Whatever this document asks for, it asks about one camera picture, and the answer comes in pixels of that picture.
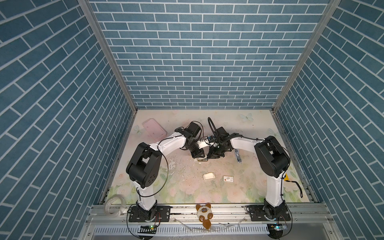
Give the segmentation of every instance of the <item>small white box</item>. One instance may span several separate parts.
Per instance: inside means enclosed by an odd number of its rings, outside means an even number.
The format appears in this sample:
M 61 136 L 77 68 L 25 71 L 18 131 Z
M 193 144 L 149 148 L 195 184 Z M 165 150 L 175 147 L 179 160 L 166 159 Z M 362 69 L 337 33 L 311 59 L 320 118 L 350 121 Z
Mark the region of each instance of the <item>small white box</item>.
M 233 182 L 233 177 L 232 176 L 223 176 L 223 181 L 224 182 Z
M 209 172 L 207 174 L 204 174 L 203 175 L 203 178 L 204 180 L 208 180 L 208 179 L 211 179 L 211 178 L 215 178 L 215 174 L 213 172 Z

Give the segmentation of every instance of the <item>floral tabletop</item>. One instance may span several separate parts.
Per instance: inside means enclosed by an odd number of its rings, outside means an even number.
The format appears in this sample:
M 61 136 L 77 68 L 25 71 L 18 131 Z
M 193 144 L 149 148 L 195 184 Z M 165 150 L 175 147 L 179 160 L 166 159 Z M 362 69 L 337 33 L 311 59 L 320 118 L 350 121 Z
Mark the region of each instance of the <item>floral tabletop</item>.
M 125 169 L 137 145 L 156 142 L 142 126 L 142 123 L 154 118 L 170 135 L 180 126 L 187 127 L 191 121 L 203 124 L 204 134 L 211 135 L 207 117 L 211 117 L 215 126 L 223 126 L 228 133 L 237 132 L 252 138 L 275 136 L 283 145 L 280 134 L 268 110 L 139 110 L 131 133 L 125 146 L 122 158 L 108 197 L 121 194 L 127 203 L 135 203 L 138 199 L 136 189 L 130 181 Z M 266 195 L 266 175 L 261 170 L 257 156 L 251 152 L 239 150 L 241 163 L 238 163 L 232 152 L 225 157 L 198 162 L 189 151 L 177 149 L 167 155 L 169 176 L 165 187 L 155 196 L 161 204 L 194 204 L 194 203 L 246 203 L 263 202 Z M 214 179 L 204 180 L 203 175 L 212 172 Z M 164 183 L 167 166 L 162 159 L 159 175 L 154 182 L 156 192 Z M 297 172 L 290 165 L 287 175 L 290 180 L 299 182 Z M 223 176 L 233 176 L 233 182 L 224 182 Z M 308 202 L 303 192 L 300 198 L 299 188 L 295 183 L 284 183 L 284 197 L 287 202 Z

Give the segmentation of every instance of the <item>black mounting plate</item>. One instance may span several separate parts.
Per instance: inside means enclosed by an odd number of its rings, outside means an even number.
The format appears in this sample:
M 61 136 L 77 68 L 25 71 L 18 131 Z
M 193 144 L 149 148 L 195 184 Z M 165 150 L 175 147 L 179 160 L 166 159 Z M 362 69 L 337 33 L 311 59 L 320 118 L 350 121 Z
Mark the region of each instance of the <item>black mounting plate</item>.
M 264 205 L 248 205 L 245 207 L 246 207 L 246 211 L 248 211 L 249 216 L 251 217 L 251 221 L 253 222 L 269 221 L 264 216 L 264 210 L 263 210 Z M 280 220 L 284 221 L 284 219 L 286 222 L 291 220 L 291 215 L 288 212 L 287 205 L 285 205 L 283 210 L 281 211 Z
M 160 213 L 161 222 L 169 222 L 170 206 L 157 206 L 156 212 Z M 131 214 L 129 215 L 129 222 L 146 222 L 146 219 L 139 217 L 138 206 L 131 207 Z

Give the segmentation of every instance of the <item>metal corner post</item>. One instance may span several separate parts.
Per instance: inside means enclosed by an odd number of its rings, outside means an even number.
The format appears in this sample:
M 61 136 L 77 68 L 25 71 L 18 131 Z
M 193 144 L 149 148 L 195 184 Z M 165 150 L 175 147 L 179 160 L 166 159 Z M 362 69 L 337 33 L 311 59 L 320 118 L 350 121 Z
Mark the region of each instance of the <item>metal corner post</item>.
M 95 34 L 95 37 L 101 47 L 101 50 L 103 51 L 109 66 L 112 69 L 113 74 L 115 75 L 117 82 L 119 83 L 124 96 L 126 97 L 129 105 L 132 108 L 133 113 L 137 112 L 137 107 L 135 105 L 135 102 L 133 101 L 131 94 L 128 91 L 127 85 L 125 84 L 124 78 L 118 68 L 118 65 L 115 61 L 115 58 L 112 55 L 111 49 L 108 46 L 107 40 L 104 37 L 104 34 L 100 28 L 100 25 L 96 19 L 96 15 L 92 10 L 91 4 L 89 3 L 89 0 L 78 0 L 79 5 L 81 7 L 81 10 L 84 12 L 85 18 L 88 20 L 89 25 L 91 26 L 91 29 L 93 33 Z
M 133 113 L 132 116 L 131 116 L 131 119 L 129 120 L 129 124 L 128 124 L 128 127 L 127 127 L 126 131 L 125 131 L 124 138 L 121 141 L 118 154 L 116 155 L 115 161 L 113 162 L 111 171 L 110 171 L 110 173 L 108 175 L 108 178 L 107 178 L 107 181 L 105 182 L 103 193 L 100 196 L 100 199 L 99 199 L 99 203 L 100 204 L 103 204 L 104 201 L 106 201 L 108 190 L 109 190 L 109 188 L 112 185 L 113 178 L 115 177 L 117 168 L 118 168 L 120 160 L 121 160 L 122 153 L 123 153 L 124 148 L 125 148 L 125 146 L 127 144 L 128 137 L 129 137 L 129 134 L 130 134 L 132 126 L 133 126 L 133 122 L 135 121 L 136 114 L 137 113 Z
M 305 62 L 307 61 L 309 55 L 312 52 L 312 49 L 315 47 L 317 41 L 319 40 L 321 34 L 323 33 L 325 27 L 327 26 L 329 20 L 331 19 L 340 1 L 341 0 L 329 0 L 329 3 L 324 9 L 323 15 L 321 16 L 319 23 L 316 25 L 315 29 L 313 30 L 313 33 L 309 38 L 303 53 L 300 55 L 299 59 L 297 60 L 297 63 L 293 67 L 292 72 L 288 77 L 287 82 L 285 83 L 283 89 L 281 90 L 280 95 L 277 97 L 276 102 L 273 104 L 272 110 L 274 112 L 277 112 L 285 96 L 288 94 L 289 89 L 292 87 L 293 83 L 295 82 L 297 76 L 299 75 L 299 72 L 303 68 Z

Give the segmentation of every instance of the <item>white foam block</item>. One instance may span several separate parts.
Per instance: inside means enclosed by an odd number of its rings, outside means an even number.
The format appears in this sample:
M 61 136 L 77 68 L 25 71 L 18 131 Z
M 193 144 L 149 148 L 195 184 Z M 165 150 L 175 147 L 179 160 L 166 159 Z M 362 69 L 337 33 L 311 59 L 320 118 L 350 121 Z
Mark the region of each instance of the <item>white foam block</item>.
M 211 179 L 211 178 L 215 178 L 215 175 L 214 175 L 213 172 L 209 172 L 207 174 L 204 174 L 203 178 L 204 178 L 204 180 L 208 180 L 208 179 Z

